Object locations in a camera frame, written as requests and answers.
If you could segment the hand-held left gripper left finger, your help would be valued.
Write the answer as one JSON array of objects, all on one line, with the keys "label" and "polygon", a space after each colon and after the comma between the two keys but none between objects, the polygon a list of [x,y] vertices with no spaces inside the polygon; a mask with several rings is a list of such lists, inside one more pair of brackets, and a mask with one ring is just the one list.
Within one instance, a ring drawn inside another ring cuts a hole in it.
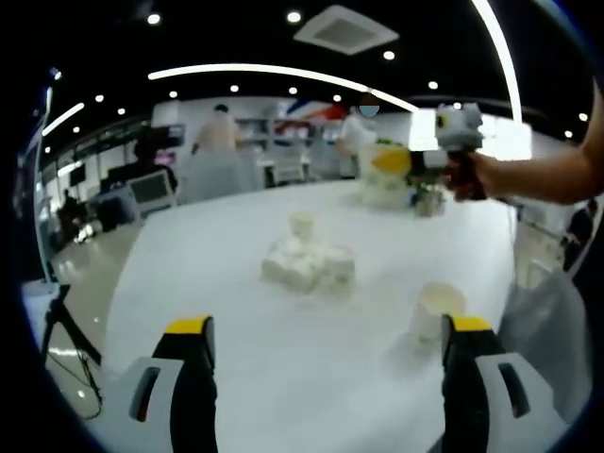
[{"label": "hand-held left gripper left finger", "polygon": [[216,452],[214,323],[180,319],[106,388],[108,452]]}]

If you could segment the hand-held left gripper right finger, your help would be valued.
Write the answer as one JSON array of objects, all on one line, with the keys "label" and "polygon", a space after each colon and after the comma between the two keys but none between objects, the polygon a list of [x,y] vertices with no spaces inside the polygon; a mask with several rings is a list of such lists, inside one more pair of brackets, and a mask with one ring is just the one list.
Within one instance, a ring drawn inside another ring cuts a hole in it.
[{"label": "hand-held left gripper right finger", "polygon": [[548,452],[568,430],[553,391],[479,317],[442,317],[443,452]]}]

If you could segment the person's right hand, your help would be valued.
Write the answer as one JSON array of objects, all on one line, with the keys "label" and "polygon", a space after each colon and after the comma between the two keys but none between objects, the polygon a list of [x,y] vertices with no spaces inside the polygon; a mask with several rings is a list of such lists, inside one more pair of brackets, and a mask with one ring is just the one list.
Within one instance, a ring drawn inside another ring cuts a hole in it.
[{"label": "person's right hand", "polygon": [[457,201],[482,201],[494,196],[494,159],[475,151],[450,152],[447,157],[446,187]]}]

